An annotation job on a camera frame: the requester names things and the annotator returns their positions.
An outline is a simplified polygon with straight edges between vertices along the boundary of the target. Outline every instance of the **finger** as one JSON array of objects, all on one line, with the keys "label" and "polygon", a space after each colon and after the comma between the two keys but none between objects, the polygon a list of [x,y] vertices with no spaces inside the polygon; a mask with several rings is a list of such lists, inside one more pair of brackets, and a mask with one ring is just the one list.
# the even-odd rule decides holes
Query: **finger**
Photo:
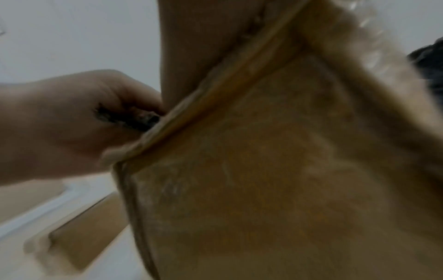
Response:
[{"label": "finger", "polygon": [[139,82],[129,76],[124,78],[125,91],[121,94],[125,105],[134,106],[145,111],[152,111],[159,115],[166,112],[163,107],[162,96],[160,92],[152,87]]}]

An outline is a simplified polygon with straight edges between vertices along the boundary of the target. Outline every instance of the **hand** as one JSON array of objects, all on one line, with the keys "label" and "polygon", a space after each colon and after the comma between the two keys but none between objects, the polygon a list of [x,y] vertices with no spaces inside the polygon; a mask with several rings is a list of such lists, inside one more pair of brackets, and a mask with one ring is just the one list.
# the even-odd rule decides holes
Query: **hand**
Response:
[{"label": "hand", "polygon": [[9,155],[0,168],[9,160],[4,170],[19,179],[105,171],[99,164],[103,151],[137,140],[142,133],[99,120],[100,106],[122,114],[163,113],[156,90],[118,71],[84,72],[6,86],[0,92],[7,100],[0,123],[7,127],[0,135],[7,144],[1,149]]}]

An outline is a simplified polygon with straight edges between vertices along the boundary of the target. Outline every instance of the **tan suede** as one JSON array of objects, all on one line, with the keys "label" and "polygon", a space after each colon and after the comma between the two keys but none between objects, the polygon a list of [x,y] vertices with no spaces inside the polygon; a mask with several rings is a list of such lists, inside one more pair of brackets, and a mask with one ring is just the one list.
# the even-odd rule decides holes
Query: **tan suede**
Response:
[{"label": "tan suede", "polygon": [[366,1],[297,1],[110,152],[162,280],[443,279],[443,122]]}]

